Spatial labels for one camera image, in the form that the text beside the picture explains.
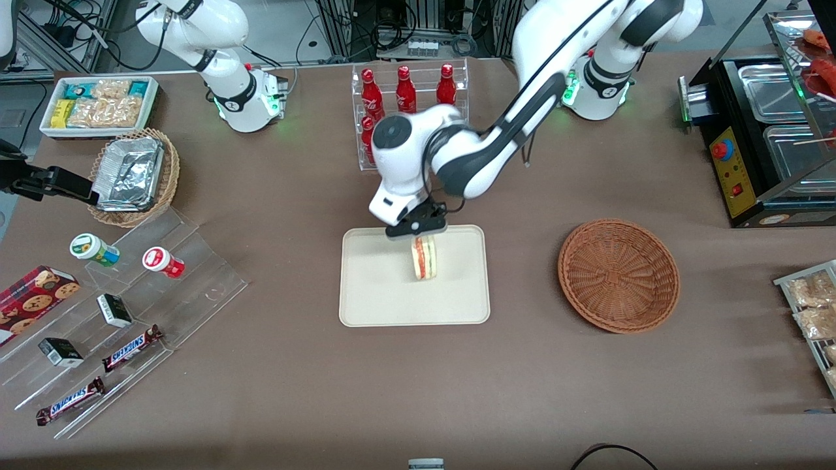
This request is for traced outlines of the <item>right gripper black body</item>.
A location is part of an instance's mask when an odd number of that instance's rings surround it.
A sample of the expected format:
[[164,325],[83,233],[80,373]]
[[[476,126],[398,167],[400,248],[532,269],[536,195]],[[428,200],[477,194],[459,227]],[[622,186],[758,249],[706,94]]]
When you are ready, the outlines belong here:
[[1,191],[19,196],[44,196],[45,172],[24,160],[2,160]]

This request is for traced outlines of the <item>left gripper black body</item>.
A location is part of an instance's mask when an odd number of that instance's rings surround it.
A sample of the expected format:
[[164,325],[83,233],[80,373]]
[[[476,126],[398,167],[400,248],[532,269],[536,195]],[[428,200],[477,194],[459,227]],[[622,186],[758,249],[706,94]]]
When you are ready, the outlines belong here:
[[447,224],[447,204],[421,203],[395,226],[385,227],[388,239],[403,239],[409,233],[416,238],[432,235],[432,231]]

